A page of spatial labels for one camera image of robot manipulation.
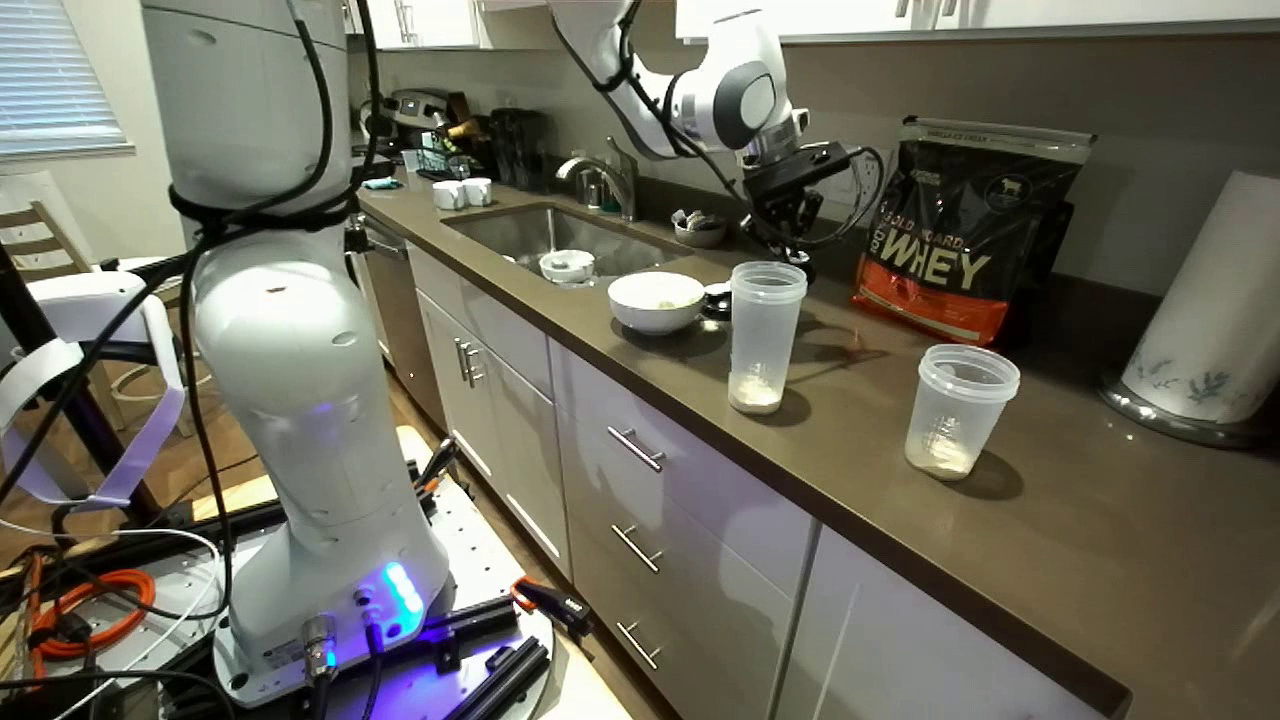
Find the white wall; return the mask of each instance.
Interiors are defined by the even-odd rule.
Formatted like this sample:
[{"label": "white wall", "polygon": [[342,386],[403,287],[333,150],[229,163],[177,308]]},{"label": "white wall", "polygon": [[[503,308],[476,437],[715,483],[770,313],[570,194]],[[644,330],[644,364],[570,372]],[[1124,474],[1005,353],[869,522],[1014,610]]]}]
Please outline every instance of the white wall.
[{"label": "white wall", "polygon": [[[650,69],[691,69],[698,51],[639,43],[639,56]],[[1130,294],[1168,287],[1230,168],[1280,168],[1280,38],[886,40],[787,50],[787,73],[792,102],[816,117],[813,137],[880,154],[897,150],[906,112],[1096,132],[1058,274]],[[548,110],[558,154],[619,137],[607,104],[556,50],[399,51],[384,56],[384,79],[458,90],[480,112]],[[712,188],[689,159],[644,173]]]},{"label": "white wall", "polygon": [[68,14],[131,154],[0,163],[0,173],[50,173],[93,260],[166,258],[180,247],[180,220],[166,210],[166,158],[140,0],[68,0]]}]

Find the paper towel roll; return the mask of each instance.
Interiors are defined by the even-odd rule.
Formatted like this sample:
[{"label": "paper towel roll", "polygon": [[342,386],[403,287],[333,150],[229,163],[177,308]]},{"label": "paper towel roll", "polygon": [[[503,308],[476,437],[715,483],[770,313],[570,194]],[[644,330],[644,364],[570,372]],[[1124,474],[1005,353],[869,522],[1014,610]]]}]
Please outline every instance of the paper towel roll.
[{"label": "paper towel roll", "polygon": [[1280,376],[1280,179],[1230,173],[1124,367],[1148,403],[1245,425]]}]

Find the window blinds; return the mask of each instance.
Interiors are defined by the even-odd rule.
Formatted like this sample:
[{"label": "window blinds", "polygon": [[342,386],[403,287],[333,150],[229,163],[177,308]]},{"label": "window blinds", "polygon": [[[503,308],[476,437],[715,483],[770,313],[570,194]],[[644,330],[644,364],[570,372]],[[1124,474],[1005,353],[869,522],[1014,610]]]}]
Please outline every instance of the window blinds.
[{"label": "window blinds", "polygon": [[62,0],[0,0],[0,159],[124,146]]}]

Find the floor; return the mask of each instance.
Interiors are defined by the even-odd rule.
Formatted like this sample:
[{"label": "floor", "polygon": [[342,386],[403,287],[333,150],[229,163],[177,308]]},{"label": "floor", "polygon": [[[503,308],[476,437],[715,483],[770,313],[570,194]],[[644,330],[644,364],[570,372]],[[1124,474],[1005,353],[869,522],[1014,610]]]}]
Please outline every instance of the floor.
[{"label": "floor", "polygon": [[[148,376],[134,376],[128,382],[124,376],[128,367],[118,364],[107,364],[101,376],[96,376],[96,402],[104,403],[113,427],[118,437],[131,437],[134,425],[144,419],[148,403],[134,402],[134,398],[148,398],[153,382]],[[425,425],[415,418],[415,407],[407,403],[407,398],[390,386],[390,407],[394,407],[394,419],[399,425],[415,425],[427,446],[437,446],[437,427]],[[229,488],[249,488],[249,479],[265,478],[249,437],[240,434],[240,425],[222,414],[220,398],[217,398],[217,386],[199,386],[199,407],[202,407],[202,419],[206,419],[206,437],[210,437],[210,454],[217,454],[217,466],[220,466],[220,478]],[[93,461],[77,450],[77,437],[68,427],[55,427],[50,434],[50,446],[72,470],[93,470]],[[519,559],[519,567],[526,567],[532,577],[548,580],[548,585],[565,585],[556,577],[556,567],[548,559],[534,557],[532,539],[511,526],[511,515],[487,496],[487,488],[480,479],[467,478],[462,466],[452,470],[454,479],[462,479],[480,504],[480,511],[487,515],[487,526],[494,528],[494,536],[511,548],[511,557]],[[202,461],[199,461],[199,446],[192,437],[192,425],[184,419],[180,434],[163,446],[154,470],[148,474],[148,488],[153,496],[161,502],[161,510],[188,510],[192,502],[206,502],[206,474],[202,474]],[[33,496],[25,494],[12,494],[0,510],[0,522],[9,528],[0,528],[0,567],[9,567],[28,546],[41,546],[41,536],[33,532],[48,532],[48,510],[35,504]],[[93,511],[93,515],[72,515],[68,522],[68,532],[72,536],[104,536],[107,528],[114,528],[124,522],[124,511]],[[639,678],[639,667],[632,667],[632,659],[599,638],[586,638],[585,642],[585,653],[590,659],[590,667],[602,678],[602,684],[615,691],[615,700],[648,720],[648,718],[672,718],[666,703],[650,691],[650,684]]]}]

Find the dark countertop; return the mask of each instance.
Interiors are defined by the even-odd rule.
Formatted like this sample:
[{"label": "dark countertop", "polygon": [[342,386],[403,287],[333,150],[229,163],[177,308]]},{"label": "dark countertop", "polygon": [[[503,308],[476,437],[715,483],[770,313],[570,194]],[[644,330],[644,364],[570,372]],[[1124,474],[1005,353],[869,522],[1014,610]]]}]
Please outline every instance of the dark countertop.
[{"label": "dark countertop", "polygon": [[[499,194],[482,212],[514,206],[565,202]],[[933,341],[857,313],[847,287],[816,285],[787,402],[753,419],[723,402],[723,334],[626,341],[602,287],[550,287],[454,238],[415,179],[367,194],[363,212],[1096,709],[1126,690],[1139,720],[1277,718],[1280,461],[1162,440],[1022,372],[976,478],[941,483],[901,454]],[[666,267],[723,279],[733,260],[691,252]]]}]

